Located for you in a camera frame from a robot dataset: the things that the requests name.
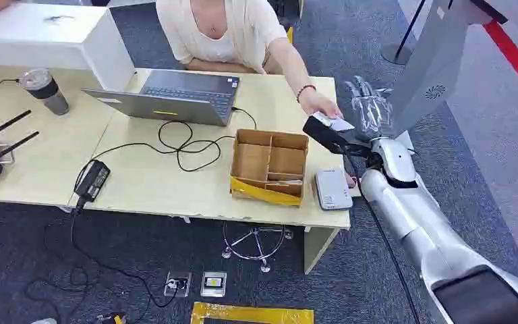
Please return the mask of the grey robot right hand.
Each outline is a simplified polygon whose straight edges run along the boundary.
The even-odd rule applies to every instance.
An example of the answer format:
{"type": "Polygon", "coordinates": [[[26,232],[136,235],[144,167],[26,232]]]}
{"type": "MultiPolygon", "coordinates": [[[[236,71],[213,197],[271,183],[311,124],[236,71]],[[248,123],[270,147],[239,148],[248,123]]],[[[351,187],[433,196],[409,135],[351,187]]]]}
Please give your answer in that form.
{"type": "Polygon", "coordinates": [[[391,89],[374,89],[361,76],[345,85],[351,95],[351,118],[329,118],[315,112],[307,118],[303,132],[333,154],[368,157],[373,140],[394,133],[393,106],[383,96],[391,89]]]}

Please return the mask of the person's left hand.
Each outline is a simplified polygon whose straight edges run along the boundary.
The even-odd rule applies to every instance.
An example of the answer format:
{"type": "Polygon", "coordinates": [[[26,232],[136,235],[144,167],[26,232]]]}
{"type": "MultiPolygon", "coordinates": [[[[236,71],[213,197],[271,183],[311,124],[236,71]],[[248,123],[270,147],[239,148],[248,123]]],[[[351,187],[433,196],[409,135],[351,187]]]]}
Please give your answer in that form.
{"type": "Polygon", "coordinates": [[[308,115],[319,111],[329,118],[343,117],[336,103],[312,88],[305,89],[299,95],[299,104],[308,115]]]}

